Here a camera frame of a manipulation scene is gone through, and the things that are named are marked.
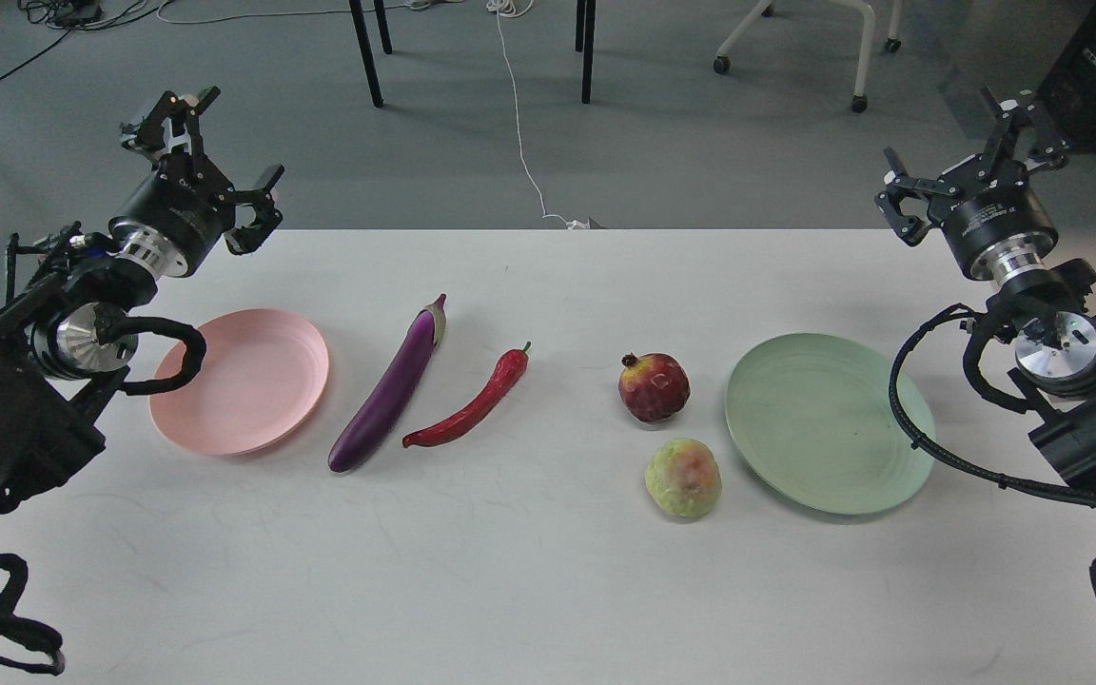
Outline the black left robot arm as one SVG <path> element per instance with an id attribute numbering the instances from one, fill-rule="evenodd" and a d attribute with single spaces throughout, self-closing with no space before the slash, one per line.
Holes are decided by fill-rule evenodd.
<path id="1" fill-rule="evenodd" d="M 106 446 L 96 422 L 118 393 L 171 393 L 194 381 L 207 342 L 194 326 L 135 315 L 158 282 L 186 278 L 225 240 L 253 253 L 283 214 L 273 189 L 283 165 L 256 189 L 238 189 L 210 161 L 201 121 L 216 87 L 167 91 L 121 145 L 149 161 L 149 174 L 104 231 L 79 222 L 35 246 L 5 246 L 0 308 L 0 515 L 65 486 Z M 0 553 L 0 666 L 64 672 L 61 633 L 18 616 L 28 566 Z"/>

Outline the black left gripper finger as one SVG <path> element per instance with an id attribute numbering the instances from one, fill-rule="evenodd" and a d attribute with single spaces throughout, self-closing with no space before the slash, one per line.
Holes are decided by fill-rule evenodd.
<path id="1" fill-rule="evenodd" d="M 269 240 L 283 221 L 283 213 L 274 199 L 274 187 L 285 173 L 285 165 L 271 165 L 261 175 L 256 189 L 238 190 L 228 186 L 217 192 L 217 205 L 222 208 L 248 207 L 253 213 L 251 222 L 232 225 L 225 231 L 227 251 L 231 255 L 243 256 L 255 253 Z"/>
<path id="2" fill-rule="evenodd" d="M 156 172 L 184 179 L 208 178 L 210 162 L 199 123 L 219 95 L 217 87 L 195 95 L 165 91 L 152 109 L 142 109 L 139 119 L 119 125 L 121 147 L 148 159 Z"/>

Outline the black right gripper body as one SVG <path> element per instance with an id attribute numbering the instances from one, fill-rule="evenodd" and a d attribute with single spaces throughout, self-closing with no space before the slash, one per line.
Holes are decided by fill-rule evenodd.
<path id="1" fill-rule="evenodd" d="M 1043 267 L 1057 229 L 1027 184 L 994 186 L 964 199 L 940 222 L 967 279 L 1007 282 Z"/>

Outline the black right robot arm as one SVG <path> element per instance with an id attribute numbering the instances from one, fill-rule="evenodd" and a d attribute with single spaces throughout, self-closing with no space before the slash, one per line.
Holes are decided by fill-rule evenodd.
<path id="1" fill-rule="evenodd" d="M 910 447 L 1001 489 L 1096 510 L 1096 312 L 1087 296 L 1096 270 L 1083 259 L 1044 264 L 1057 228 L 1030 186 L 1030 178 L 1068 163 L 1069 142 L 1030 91 L 986 100 L 993 127 L 986 147 L 935 178 L 910 174 L 886 148 L 889 173 L 875 203 L 906 246 L 939 230 L 962 276 L 991 282 L 984 311 L 954 304 L 920 326 L 892 361 L 888 403 Z M 1040 418 L 1029 441 L 1060 477 L 1047 484 L 989 471 L 952 454 L 921 429 L 900 398 L 899 381 L 911 351 L 931 331 L 958 322 L 969 333 L 961 367 L 979 398 Z"/>

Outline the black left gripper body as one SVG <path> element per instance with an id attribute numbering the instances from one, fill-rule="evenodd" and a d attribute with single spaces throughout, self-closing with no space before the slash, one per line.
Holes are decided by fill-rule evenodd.
<path id="1" fill-rule="evenodd" d="M 235 222 L 235 208 L 221 199 L 233 187 L 205 155 L 158 156 L 109 235 L 153 277 L 191 277 Z"/>

